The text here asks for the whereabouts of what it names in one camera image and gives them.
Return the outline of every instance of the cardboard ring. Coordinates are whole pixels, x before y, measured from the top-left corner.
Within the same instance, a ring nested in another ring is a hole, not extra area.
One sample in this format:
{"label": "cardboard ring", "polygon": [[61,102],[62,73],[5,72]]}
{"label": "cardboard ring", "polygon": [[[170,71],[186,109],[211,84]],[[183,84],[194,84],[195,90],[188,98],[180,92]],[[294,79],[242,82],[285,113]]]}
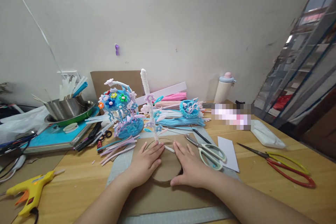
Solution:
{"label": "cardboard ring", "polygon": [[[165,145],[168,145],[170,148],[173,148],[172,140],[168,138],[159,138],[159,141],[163,142]],[[181,173],[182,166],[176,154],[166,149],[164,149],[162,152],[160,159],[162,162],[160,166],[153,172],[152,178],[155,182],[158,183],[168,183]]]}

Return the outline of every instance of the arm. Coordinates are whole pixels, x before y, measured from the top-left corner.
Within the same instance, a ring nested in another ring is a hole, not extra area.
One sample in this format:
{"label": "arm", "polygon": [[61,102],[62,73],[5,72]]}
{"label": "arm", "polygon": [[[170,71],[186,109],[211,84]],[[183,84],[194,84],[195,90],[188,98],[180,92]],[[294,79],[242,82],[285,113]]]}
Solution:
{"label": "arm", "polygon": [[195,156],[189,145],[185,149],[174,142],[174,150],[183,174],[173,178],[170,185],[202,187],[213,192],[241,223],[315,223],[284,203],[209,168]]}
{"label": "arm", "polygon": [[145,150],[147,142],[131,165],[113,180],[101,195],[82,213],[75,224],[113,224],[117,223],[121,209],[130,192],[145,183],[161,164],[158,159],[165,149],[163,143],[155,143]]}

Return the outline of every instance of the white-handled scissors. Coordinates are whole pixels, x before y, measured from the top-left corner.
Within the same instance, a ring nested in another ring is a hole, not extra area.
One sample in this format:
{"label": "white-handled scissors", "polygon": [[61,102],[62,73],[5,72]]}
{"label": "white-handled scissors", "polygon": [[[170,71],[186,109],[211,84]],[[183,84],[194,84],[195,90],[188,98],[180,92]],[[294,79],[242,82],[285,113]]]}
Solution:
{"label": "white-handled scissors", "polygon": [[[203,163],[205,163],[207,166],[211,167],[210,165],[208,165],[208,163],[204,160],[203,155],[206,156],[208,159],[211,160],[211,162],[214,163],[214,166],[212,167],[215,170],[221,170],[223,168],[223,166],[220,164],[219,161],[217,161],[216,158],[218,158],[220,161],[222,161],[223,163],[226,162],[226,156],[224,154],[224,152],[218,148],[216,145],[212,145],[212,144],[208,144],[208,143],[202,143],[199,144],[197,143],[195,140],[193,140],[190,135],[188,134],[184,134],[185,138],[187,138],[192,144],[196,145],[199,149],[199,155],[201,156],[201,159],[203,161]],[[213,152],[211,149],[215,149],[217,150],[219,153],[222,154],[222,156],[218,155],[217,153]]]}

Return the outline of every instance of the cable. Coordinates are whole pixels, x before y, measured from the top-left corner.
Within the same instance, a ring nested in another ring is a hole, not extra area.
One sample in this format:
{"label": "cable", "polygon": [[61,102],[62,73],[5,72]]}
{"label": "cable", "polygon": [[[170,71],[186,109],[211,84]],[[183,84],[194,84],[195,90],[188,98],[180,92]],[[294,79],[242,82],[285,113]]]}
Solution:
{"label": "cable", "polygon": [[39,210],[37,209],[37,207],[34,207],[34,208],[32,208],[30,210],[31,214],[35,214],[35,222],[34,222],[34,224],[37,224],[37,221],[39,219],[39,213],[38,212],[39,212]]}
{"label": "cable", "polygon": [[8,164],[5,165],[5,167],[3,167],[1,170],[0,170],[0,174],[11,164],[15,161],[14,165],[9,169],[9,171],[6,172],[5,175],[2,175],[0,177],[0,179],[2,179],[3,177],[5,177],[6,175],[8,175],[12,170],[13,168],[15,167],[15,165],[17,164],[17,162],[19,161],[20,157],[23,155],[24,151],[28,148],[29,144],[30,144],[30,141],[35,138],[37,136],[37,134],[31,134],[29,136],[26,136],[26,137],[23,137],[23,138],[20,138],[10,144],[8,144],[5,148],[3,148],[1,150],[1,154],[5,154],[6,152],[8,152],[9,150],[12,151],[14,149],[18,149],[20,148],[21,146],[26,145],[26,147],[24,147],[24,149],[22,150],[20,156],[16,159],[13,159],[12,161],[10,161]]}
{"label": "cable", "polygon": [[49,44],[49,42],[48,42],[48,40],[47,40],[47,38],[46,38],[44,32],[42,31],[41,27],[40,27],[39,24],[37,23],[37,21],[36,21],[35,17],[33,16],[32,12],[31,12],[30,9],[28,8],[28,5],[26,4],[25,0],[22,0],[22,1],[23,1],[24,5],[26,6],[27,10],[29,11],[30,15],[31,15],[32,18],[34,19],[34,21],[35,21],[37,27],[40,29],[40,32],[42,33],[42,36],[43,36],[45,42],[47,43],[47,45],[48,45],[48,47],[49,47],[49,50],[50,50],[50,52],[51,52],[51,54],[52,54],[52,56],[53,56],[53,58],[54,58],[54,61],[55,61],[56,65],[57,65],[57,68],[58,68],[59,71],[61,72],[62,77],[63,77],[64,79],[66,79],[65,76],[63,75],[63,72],[62,72],[62,70],[61,70],[61,68],[60,68],[60,66],[59,66],[59,63],[58,63],[57,60],[56,60],[56,57],[55,57],[55,55],[54,55],[54,53],[53,53],[53,51],[52,51],[52,49],[51,49],[51,47],[50,47],[50,44]]}

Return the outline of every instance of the green bowl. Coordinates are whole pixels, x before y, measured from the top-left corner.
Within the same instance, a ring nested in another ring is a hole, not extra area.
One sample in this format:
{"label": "green bowl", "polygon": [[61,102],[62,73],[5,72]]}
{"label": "green bowl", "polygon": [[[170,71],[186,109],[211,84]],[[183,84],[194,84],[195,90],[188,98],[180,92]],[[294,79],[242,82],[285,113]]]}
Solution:
{"label": "green bowl", "polygon": [[68,126],[69,124],[72,123],[79,123],[81,121],[84,121],[85,119],[89,118],[96,110],[99,112],[99,108],[95,107],[95,103],[92,101],[85,101],[84,105],[87,107],[86,111],[76,117],[64,121],[55,121],[55,119],[49,114],[44,119],[44,122],[48,124],[57,124],[59,126]]}

